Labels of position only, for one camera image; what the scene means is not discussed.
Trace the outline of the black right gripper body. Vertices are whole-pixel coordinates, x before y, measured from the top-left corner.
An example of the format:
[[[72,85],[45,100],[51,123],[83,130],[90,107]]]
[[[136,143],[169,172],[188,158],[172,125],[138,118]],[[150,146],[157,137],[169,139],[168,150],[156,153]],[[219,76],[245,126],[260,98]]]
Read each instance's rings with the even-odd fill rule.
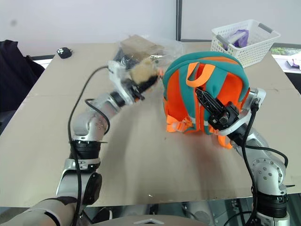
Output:
[[[210,112],[208,123],[217,130],[227,129],[238,120],[239,110],[232,102],[226,105],[216,102],[208,111]]]

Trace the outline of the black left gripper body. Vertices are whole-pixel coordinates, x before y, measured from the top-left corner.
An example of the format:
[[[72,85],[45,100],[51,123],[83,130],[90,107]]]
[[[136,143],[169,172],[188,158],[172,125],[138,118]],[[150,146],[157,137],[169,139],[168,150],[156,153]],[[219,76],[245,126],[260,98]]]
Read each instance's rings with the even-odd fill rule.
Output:
[[[131,79],[126,79],[126,88],[134,101],[144,100],[145,97],[141,94],[138,85]]]

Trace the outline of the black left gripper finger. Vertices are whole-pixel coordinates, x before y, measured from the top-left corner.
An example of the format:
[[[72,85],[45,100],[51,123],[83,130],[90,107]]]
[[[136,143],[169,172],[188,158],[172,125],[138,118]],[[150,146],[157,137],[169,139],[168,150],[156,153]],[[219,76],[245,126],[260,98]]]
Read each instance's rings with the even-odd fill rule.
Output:
[[[151,76],[148,80],[141,82],[139,84],[139,87],[151,87],[157,82],[157,80],[158,80],[157,75]]]
[[[141,92],[145,92],[151,89],[156,83],[156,81],[146,81],[141,83]]]

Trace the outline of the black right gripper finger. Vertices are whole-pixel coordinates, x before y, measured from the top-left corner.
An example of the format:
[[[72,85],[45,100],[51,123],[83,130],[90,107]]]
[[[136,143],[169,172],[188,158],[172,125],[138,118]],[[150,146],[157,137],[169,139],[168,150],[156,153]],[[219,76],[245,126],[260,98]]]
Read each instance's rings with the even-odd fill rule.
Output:
[[[218,104],[209,93],[197,93],[197,97],[199,102],[210,114],[216,115],[218,113]]]
[[[196,88],[196,95],[198,101],[203,105],[206,109],[222,109],[223,104],[221,104],[218,100],[214,99],[208,92]]]

